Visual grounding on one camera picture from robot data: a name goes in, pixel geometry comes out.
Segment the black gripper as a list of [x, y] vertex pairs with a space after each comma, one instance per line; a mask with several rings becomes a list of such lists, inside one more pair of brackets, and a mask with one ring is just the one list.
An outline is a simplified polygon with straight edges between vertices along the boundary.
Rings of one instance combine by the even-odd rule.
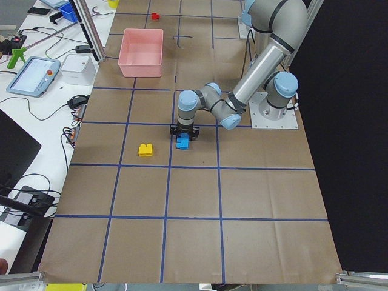
[[170, 134], [173, 140], [176, 140], [182, 133], [189, 135], [189, 141], [195, 141], [199, 135], [200, 128], [193, 124], [185, 125], [177, 122], [170, 125]]

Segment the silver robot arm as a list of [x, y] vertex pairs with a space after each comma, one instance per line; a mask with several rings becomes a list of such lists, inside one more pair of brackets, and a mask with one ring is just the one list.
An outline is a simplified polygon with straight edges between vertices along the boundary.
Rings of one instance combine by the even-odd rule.
[[241, 122], [246, 105], [259, 88], [267, 93], [259, 108], [261, 115], [269, 120], [281, 119], [289, 101], [296, 96], [297, 78], [290, 72], [278, 71], [277, 67], [303, 41], [307, 27], [305, 3], [246, 1], [241, 17], [255, 31], [256, 38], [266, 37], [266, 43], [256, 47], [256, 58], [226, 98], [222, 98], [221, 89], [214, 82], [179, 94], [177, 122], [170, 126], [170, 134], [177, 140], [191, 141], [198, 137], [199, 127], [194, 125], [198, 110], [210, 112], [221, 126], [231, 130]]

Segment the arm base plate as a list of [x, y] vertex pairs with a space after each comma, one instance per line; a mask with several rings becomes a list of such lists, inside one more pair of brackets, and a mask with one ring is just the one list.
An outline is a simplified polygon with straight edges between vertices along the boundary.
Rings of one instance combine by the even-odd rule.
[[256, 92], [249, 103], [252, 129], [298, 130], [294, 109], [275, 108], [267, 102], [266, 92]]
[[249, 27], [248, 25], [245, 25], [245, 23], [243, 22], [242, 16], [238, 16], [237, 21], [238, 21], [238, 32], [239, 32], [240, 39], [246, 39], [249, 32], [252, 32], [253, 35], [255, 35], [254, 29]]

